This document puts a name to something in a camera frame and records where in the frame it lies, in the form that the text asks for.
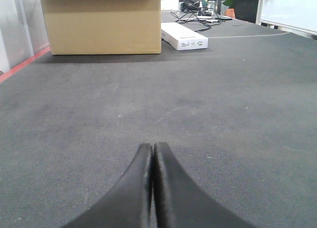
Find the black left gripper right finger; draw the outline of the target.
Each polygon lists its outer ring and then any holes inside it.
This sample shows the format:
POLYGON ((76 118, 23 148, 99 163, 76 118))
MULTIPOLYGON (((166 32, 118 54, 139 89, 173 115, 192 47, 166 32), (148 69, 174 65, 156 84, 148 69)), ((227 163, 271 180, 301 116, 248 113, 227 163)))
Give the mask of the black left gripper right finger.
POLYGON ((208 196, 185 172, 166 142, 154 145, 153 186, 160 228, 252 228, 208 196))

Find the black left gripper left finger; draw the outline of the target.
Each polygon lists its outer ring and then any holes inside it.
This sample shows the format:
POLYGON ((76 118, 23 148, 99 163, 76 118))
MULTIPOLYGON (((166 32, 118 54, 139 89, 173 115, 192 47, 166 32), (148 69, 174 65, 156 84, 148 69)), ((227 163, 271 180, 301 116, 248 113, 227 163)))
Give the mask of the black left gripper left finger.
POLYGON ((152 158, 149 143, 136 155, 116 184, 88 211, 65 228, 148 228, 152 201, 152 158))

